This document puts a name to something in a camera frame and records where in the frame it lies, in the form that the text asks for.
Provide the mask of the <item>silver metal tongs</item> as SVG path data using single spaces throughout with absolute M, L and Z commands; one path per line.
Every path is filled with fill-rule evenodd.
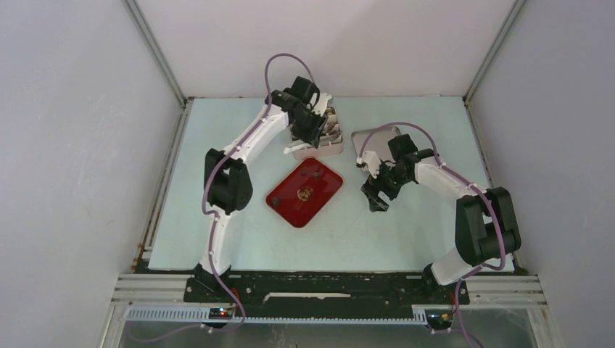
M 291 124 L 289 129 L 292 141 L 284 147 L 284 154 L 291 154 L 304 149 L 320 149 L 331 145 L 340 136 L 339 123 L 336 120 L 331 120 L 330 117 L 327 117 L 318 135 L 300 130 L 296 123 Z

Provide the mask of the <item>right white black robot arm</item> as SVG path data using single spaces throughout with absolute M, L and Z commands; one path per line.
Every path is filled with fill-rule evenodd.
M 521 247 L 516 213 L 508 190 L 487 188 L 456 175 L 433 149 L 418 149 L 408 134 L 387 143 L 392 158 L 381 159 L 375 151 L 362 150 L 356 165 L 368 172 L 361 191 L 371 212 L 386 212 L 388 201 L 402 187 L 415 183 L 431 189 L 455 211 L 454 247 L 426 266 L 422 294 L 432 303 L 450 295 L 450 284 L 490 260 L 505 257 Z

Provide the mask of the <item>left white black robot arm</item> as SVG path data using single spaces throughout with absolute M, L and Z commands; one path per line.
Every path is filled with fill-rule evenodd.
M 331 94 L 314 82 L 297 77 L 282 91 L 267 91 L 262 109 L 240 136 L 223 149 L 206 153 L 202 212 L 210 217 L 210 233 L 199 264 L 208 275 L 201 292 L 210 301 L 220 302 L 229 293 L 229 282 L 221 277 L 231 267 L 226 250 L 231 245 L 228 226 L 252 198 L 251 164 L 286 129 L 301 144 L 317 148 L 331 100 Z

